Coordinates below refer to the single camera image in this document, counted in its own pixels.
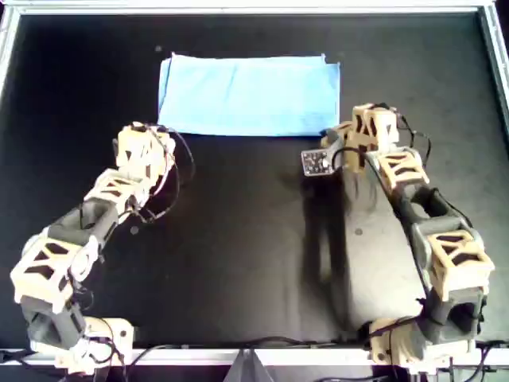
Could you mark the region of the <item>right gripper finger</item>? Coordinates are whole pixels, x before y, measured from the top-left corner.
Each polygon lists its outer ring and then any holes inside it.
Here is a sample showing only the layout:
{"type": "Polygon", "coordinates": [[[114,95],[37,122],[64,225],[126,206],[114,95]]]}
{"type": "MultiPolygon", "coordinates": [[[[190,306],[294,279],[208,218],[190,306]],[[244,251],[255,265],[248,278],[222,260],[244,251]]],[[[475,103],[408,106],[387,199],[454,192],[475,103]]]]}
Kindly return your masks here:
{"type": "Polygon", "coordinates": [[[345,121],[339,125],[325,129],[321,132],[321,148],[328,148],[334,144],[338,139],[345,142],[348,137],[349,131],[352,129],[352,122],[345,121]]]}

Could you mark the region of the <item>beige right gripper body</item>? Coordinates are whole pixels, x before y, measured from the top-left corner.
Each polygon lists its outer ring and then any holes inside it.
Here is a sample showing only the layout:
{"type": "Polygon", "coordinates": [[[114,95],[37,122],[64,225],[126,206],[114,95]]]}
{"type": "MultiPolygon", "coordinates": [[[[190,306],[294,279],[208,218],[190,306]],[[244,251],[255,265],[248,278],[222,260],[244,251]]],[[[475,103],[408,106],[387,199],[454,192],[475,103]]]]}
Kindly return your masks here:
{"type": "Polygon", "coordinates": [[[352,129],[346,147],[362,153],[386,154],[399,141],[398,116],[385,103],[365,103],[352,109],[352,129]]]}

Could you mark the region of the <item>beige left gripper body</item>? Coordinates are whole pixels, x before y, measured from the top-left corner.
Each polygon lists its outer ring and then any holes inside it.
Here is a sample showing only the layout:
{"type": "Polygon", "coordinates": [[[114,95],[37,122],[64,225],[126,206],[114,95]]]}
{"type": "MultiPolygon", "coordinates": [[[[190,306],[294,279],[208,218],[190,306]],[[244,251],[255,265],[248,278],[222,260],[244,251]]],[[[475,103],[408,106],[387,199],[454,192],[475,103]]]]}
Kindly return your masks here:
{"type": "Polygon", "coordinates": [[[166,127],[133,122],[118,134],[116,166],[129,179],[156,186],[174,164],[175,147],[166,127]]]}

